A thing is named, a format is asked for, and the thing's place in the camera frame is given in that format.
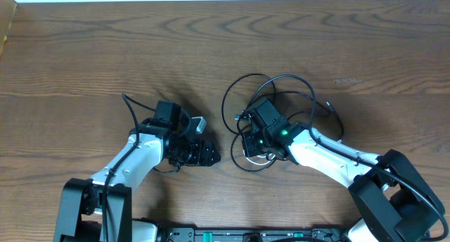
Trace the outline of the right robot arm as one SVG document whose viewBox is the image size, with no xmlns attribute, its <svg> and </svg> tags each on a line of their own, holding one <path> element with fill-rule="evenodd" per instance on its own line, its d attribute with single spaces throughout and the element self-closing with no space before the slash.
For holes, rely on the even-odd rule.
<svg viewBox="0 0 450 242">
<path fill-rule="evenodd" d="M 267 98 L 243 114 L 251 126 L 243 134 L 245 156 L 270 153 L 348 189 L 361 214 L 344 233 L 348 241 L 431 241 L 428 232 L 437 222 L 448 235 L 442 202 L 399 151 L 378 155 L 350 148 L 305 123 L 289 123 Z"/>
</svg>

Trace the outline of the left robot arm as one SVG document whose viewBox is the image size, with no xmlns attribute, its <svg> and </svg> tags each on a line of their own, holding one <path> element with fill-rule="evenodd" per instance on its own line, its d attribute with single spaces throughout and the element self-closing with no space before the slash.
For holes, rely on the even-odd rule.
<svg viewBox="0 0 450 242">
<path fill-rule="evenodd" d="M 211 167 L 221 156 L 213 141 L 199 137 L 203 117 L 166 101 L 154 113 L 135 121 L 124 148 L 102 170 L 65 184 L 54 241 L 168 241 L 158 225 L 132 217 L 134 192 L 163 160 L 177 169 Z"/>
</svg>

